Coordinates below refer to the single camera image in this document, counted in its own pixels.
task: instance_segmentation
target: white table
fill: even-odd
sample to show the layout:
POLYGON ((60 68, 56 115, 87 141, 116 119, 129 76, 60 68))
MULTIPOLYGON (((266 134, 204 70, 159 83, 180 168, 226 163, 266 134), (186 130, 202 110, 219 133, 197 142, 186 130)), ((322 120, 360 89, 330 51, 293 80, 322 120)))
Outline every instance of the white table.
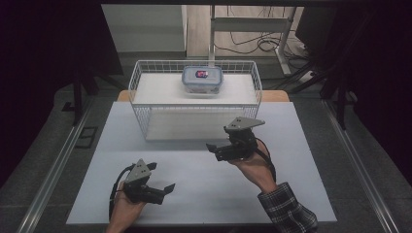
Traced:
MULTIPOLYGON (((266 121, 254 132, 271 151, 278 183, 289 182, 318 221, 336 221, 293 103, 261 103, 257 118, 266 121)), ((115 102, 67 224, 108 223, 112 185, 139 158, 157 162, 148 186, 176 183, 162 205, 146 205, 139 225, 270 223, 258 188, 236 167, 218 162, 205 143, 211 142, 148 143, 130 103, 115 102)))

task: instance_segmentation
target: wire basket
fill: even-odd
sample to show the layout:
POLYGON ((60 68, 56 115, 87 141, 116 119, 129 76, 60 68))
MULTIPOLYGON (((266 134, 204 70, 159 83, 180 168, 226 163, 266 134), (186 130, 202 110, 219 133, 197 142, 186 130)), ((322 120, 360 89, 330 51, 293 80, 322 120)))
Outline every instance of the wire basket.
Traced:
POLYGON ((254 61, 139 60, 129 83, 129 100, 146 140, 225 139, 223 127, 236 117, 256 118, 261 95, 254 61), (186 93, 187 66, 220 67, 220 93, 186 93))

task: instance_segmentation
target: dark curtain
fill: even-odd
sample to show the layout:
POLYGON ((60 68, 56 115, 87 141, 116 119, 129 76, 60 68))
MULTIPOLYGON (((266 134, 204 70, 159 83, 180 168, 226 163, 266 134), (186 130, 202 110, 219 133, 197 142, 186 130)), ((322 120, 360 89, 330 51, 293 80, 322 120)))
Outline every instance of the dark curtain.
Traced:
POLYGON ((411 4, 379 5, 348 64, 360 120, 412 183, 411 4))
POLYGON ((46 122, 57 90, 74 70, 122 74, 100 4, 74 1, 0 3, 0 184, 46 122))

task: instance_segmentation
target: human hand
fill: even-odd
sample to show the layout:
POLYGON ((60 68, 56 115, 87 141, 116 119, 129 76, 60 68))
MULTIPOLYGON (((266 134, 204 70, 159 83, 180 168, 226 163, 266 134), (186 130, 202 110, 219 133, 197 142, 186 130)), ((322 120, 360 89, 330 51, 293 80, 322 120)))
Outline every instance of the human hand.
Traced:
MULTIPOLYGON (((123 190, 123 182, 118 190, 123 190)), ((132 203, 123 191, 118 191, 115 197, 115 207, 106 233, 121 233, 127 229, 142 213, 146 202, 132 203)))
MULTIPOLYGON (((257 148, 268 156, 269 152, 264 143, 260 140, 257 140, 257 148)), ((235 159, 228 162, 239 168, 250 182, 260 188, 261 192, 269 193, 277 189, 278 186, 273 180, 269 165, 256 152, 247 159, 235 159)))

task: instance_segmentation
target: plaid sleeve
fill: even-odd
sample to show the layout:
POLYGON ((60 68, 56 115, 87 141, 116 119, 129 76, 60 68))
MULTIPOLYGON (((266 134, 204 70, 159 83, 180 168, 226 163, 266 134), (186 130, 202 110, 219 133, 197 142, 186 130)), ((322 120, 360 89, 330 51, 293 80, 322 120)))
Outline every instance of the plaid sleeve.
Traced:
POLYGON ((288 183, 281 183, 275 191, 261 193, 257 198, 280 232, 315 232, 315 214, 297 202, 288 183))

